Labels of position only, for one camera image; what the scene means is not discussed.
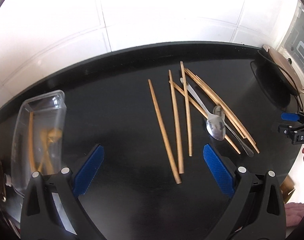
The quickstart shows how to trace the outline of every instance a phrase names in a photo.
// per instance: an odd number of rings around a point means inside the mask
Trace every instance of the metal screw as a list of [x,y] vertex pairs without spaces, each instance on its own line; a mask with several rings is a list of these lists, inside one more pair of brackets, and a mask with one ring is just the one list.
[[62,174],[67,174],[70,171],[70,169],[68,167],[65,167],[61,170]]
[[4,174],[4,181],[6,186],[12,187],[12,181],[11,181],[11,176],[8,174]]
[[238,168],[238,170],[239,170],[240,173],[245,173],[245,172],[246,172],[246,168],[243,167],[243,166],[240,166],[240,167]]
[[39,172],[38,171],[35,171],[34,173],[32,173],[32,177],[36,178],[39,176]]
[[275,172],[269,171],[269,172],[268,172],[268,175],[271,176],[271,177],[275,177]]

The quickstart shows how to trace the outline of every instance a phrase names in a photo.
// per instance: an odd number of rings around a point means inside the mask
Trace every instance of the chopstick in container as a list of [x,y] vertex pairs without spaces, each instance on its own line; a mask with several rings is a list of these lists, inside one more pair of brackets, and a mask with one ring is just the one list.
[[28,153],[29,153],[29,163],[30,163],[31,172],[35,172],[37,169],[35,166],[34,154],[33,154],[33,112],[30,112],[29,115]]
[[168,160],[170,162],[170,166],[171,166],[171,169],[172,169],[172,172],[173,172],[173,176],[174,176],[175,182],[177,184],[180,184],[181,183],[181,178],[180,178],[180,175],[178,174],[178,171],[177,171],[177,167],[176,167],[175,160],[174,160],[172,150],[171,150],[171,146],[170,146],[170,143],[169,143],[169,140],[168,140],[168,137],[167,137],[165,126],[164,126],[164,123],[163,123],[163,120],[162,120],[161,112],[159,110],[159,105],[158,105],[157,100],[156,100],[156,96],[155,96],[155,93],[154,93],[152,82],[151,82],[150,79],[148,80],[148,82],[149,82],[151,96],[152,96],[152,100],[153,100],[153,104],[154,104],[154,108],[155,108],[155,112],[156,112],[156,117],[157,117],[157,120],[159,122],[159,128],[161,129],[161,134],[162,134],[162,137],[163,137],[165,149],[166,149]]
[[243,134],[251,143],[251,145],[254,147],[254,149],[259,153],[258,148],[256,147],[256,143],[252,136],[249,134],[249,132],[246,130],[246,128],[243,126],[243,124],[240,122],[240,120],[236,117],[236,115],[232,112],[232,110],[224,103],[224,101],[198,76],[194,75],[189,69],[185,68],[185,72],[198,84],[202,90],[204,90],[205,93],[214,101],[215,104],[220,105],[229,120],[233,120],[232,124],[235,124],[235,128],[239,128]]
[[177,160],[178,160],[178,173],[184,173],[184,162],[183,162],[183,149],[182,149],[182,137],[180,129],[180,120],[178,117],[177,102],[175,96],[175,90],[173,86],[172,73],[168,71],[170,87],[171,87],[171,97],[173,105],[173,114],[174,114],[174,125],[175,125],[175,135],[176,135],[176,148],[177,148]]
[[[174,88],[179,91],[183,96],[184,96],[184,91],[176,84],[173,82],[173,86]],[[195,108],[197,110],[200,111],[200,113],[207,119],[207,114],[205,113],[205,111],[201,108],[201,106],[196,103],[194,101],[194,99],[192,99],[190,96],[188,96],[189,101],[192,103],[193,106],[195,106]],[[234,150],[238,153],[241,154],[240,150],[237,148],[237,146],[233,143],[233,141],[231,140],[230,137],[228,137],[228,135],[225,134],[225,139],[228,141],[228,143],[234,148]]]
[[185,110],[186,110],[186,124],[187,124],[187,139],[189,146],[189,156],[192,156],[192,124],[191,124],[191,113],[190,104],[188,99],[187,87],[186,87],[186,77],[184,72],[183,61],[180,61],[181,72],[183,78],[183,88],[184,88],[184,98],[185,98]]

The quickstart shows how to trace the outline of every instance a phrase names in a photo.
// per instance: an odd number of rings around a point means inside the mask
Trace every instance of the plastic container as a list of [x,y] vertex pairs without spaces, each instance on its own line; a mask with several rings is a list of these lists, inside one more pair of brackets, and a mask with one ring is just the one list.
[[11,152],[11,179],[25,195],[31,174],[61,170],[61,146],[66,106],[64,92],[56,90],[25,100],[20,107]]

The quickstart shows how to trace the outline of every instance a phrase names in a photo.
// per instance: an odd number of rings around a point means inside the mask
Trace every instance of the kitchen counter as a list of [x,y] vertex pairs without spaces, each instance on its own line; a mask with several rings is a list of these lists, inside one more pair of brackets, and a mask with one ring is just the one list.
[[[79,197],[107,239],[202,239],[228,202],[203,159],[210,143],[236,166],[265,174],[273,170],[279,182],[292,167],[300,145],[277,132],[283,111],[297,104],[278,77],[270,73],[256,47],[218,42],[175,42],[108,53],[67,67],[28,88],[0,110],[0,157],[10,174],[12,135],[22,102],[61,89],[67,114],[62,165],[71,166],[100,143],[105,159],[86,195]],[[180,60],[204,80],[231,108],[256,141],[260,153],[249,158],[226,141],[215,141],[203,129],[202,115],[191,105],[193,156],[187,153],[184,98],[176,93],[185,173],[176,184],[154,111],[151,79],[167,134],[176,153],[168,70],[180,85]],[[214,103],[197,88],[211,111]],[[20,218],[21,198],[7,187],[4,208]]]

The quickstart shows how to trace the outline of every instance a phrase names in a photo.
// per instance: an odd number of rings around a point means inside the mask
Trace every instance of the metal spoon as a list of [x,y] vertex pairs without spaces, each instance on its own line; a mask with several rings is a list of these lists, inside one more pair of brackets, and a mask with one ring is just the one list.
[[196,94],[194,89],[190,86],[188,82],[186,82],[187,90],[191,93],[191,95],[195,98],[195,100],[199,103],[199,105],[203,108],[203,110],[207,113],[206,120],[206,129],[208,133],[216,140],[223,141],[226,133],[225,125],[223,119],[216,115],[210,113],[207,108],[204,106],[202,100]]
[[244,143],[241,138],[239,138],[237,136],[237,134],[231,129],[231,127],[229,127],[226,123],[225,123],[225,112],[224,109],[221,106],[215,106],[213,109],[213,114],[217,114],[218,116],[220,116],[223,119],[223,122],[225,124],[225,126],[232,132],[232,134],[235,136],[235,138],[237,139],[237,141],[239,141],[239,143],[241,144],[241,146],[243,147],[244,151],[246,152],[246,154],[249,157],[253,157],[254,153],[253,151],[250,149],[250,147],[248,147],[246,145],[246,143]]

